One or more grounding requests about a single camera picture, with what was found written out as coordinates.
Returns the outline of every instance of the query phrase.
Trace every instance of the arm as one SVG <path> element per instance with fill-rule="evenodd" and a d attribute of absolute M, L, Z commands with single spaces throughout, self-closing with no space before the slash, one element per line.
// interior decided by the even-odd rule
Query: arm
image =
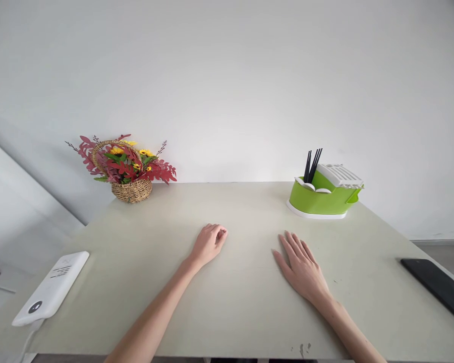
<path fill-rule="evenodd" d="M 321 268 L 304 241 L 286 231 L 279 235 L 291 267 L 278 251 L 274 258 L 286 280 L 323 315 L 356 363 L 386 363 L 350 318 L 345 308 L 331 295 Z"/>
<path fill-rule="evenodd" d="M 185 289 L 195 274 L 218 255 L 227 235 L 227 230 L 219 224 L 203 227 L 191 254 L 104 363 L 149 363 L 153 359 Z"/>

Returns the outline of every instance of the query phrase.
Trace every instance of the chopstick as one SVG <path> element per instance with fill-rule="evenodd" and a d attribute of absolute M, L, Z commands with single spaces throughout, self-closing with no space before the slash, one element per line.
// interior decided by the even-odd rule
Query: chopstick
<path fill-rule="evenodd" d="M 311 170 L 309 171 L 308 183 L 313 182 L 314 172 L 316 171 L 316 168 L 318 167 L 318 161 L 319 161 L 319 157 L 321 156 L 322 151 L 323 151 L 323 148 L 316 150 L 316 154 L 314 155 L 314 159 L 313 159 L 313 165 L 311 166 Z"/>
<path fill-rule="evenodd" d="M 306 168 L 304 169 L 304 177 L 303 181 L 305 183 L 308 182 L 308 177 L 309 177 L 309 165 L 311 164 L 311 150 L 308 152 L 308 160 L 306 160 Z"/>

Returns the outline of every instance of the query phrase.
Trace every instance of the white table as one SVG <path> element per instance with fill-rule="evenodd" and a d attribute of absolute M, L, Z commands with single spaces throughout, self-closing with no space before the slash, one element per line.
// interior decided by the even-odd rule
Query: white table
<path fill-rule="evenodd" d="M 291 186 L 155 184 L 144 202 L 113 201 L 65 249 L 91 257 L 30 351 L 108 354 L 210 222 L 228 240 L 188 287 L 157 355 L 348 358 L 274 262 L 287 229 L 308 243 L 334 296 L 385 358 L 453 362 L 454 316 L 398 261 L 429 257 L 360 203 L 343 220 L 294 215 Z M 0 349 L 20 349 L 28 327 L 12 319 L 48 269 L 0 310 Z"/>

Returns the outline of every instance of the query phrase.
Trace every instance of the hand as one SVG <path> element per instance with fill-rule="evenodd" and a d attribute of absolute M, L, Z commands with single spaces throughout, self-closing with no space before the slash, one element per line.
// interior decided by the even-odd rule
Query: hand
<path fill-rule="evenodd" d="M 291 235 L 288 231 L 286 231 L 286 238 L 281 234 L 279 235 L 279 239 L 288 254 L 291 267 L 288 266 L 282 255 L 275 250 L 272 251 L 274 258 L 294 290 L 318 308 L 320 304 L 332 298 L 326 280 L 321 273 L 321 268 L 304 241 L 300 240 L 294 233 Z"/>
<path fill-rule="evenodd" d="M 208 224 L 202 228 L 187 260 L 198 269 L 212 261 L 222 249 L 229 233 L 220 224 Z"/>

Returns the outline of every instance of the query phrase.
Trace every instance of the forearm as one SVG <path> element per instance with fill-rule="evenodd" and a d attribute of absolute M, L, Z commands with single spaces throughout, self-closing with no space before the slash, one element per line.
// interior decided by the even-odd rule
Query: forearm
<path fill-rule="evenodd" d="M 105 363 L 149 363 L 180 298 L 198 268 L 185 260 L 168 284 L 136 320 Z"/>
<path fill-rule="evenodd" d="M 386 363 L 370 341 L 358 329 L 346 309 L 332 296 L 316 304 L 356 363 Z"/>

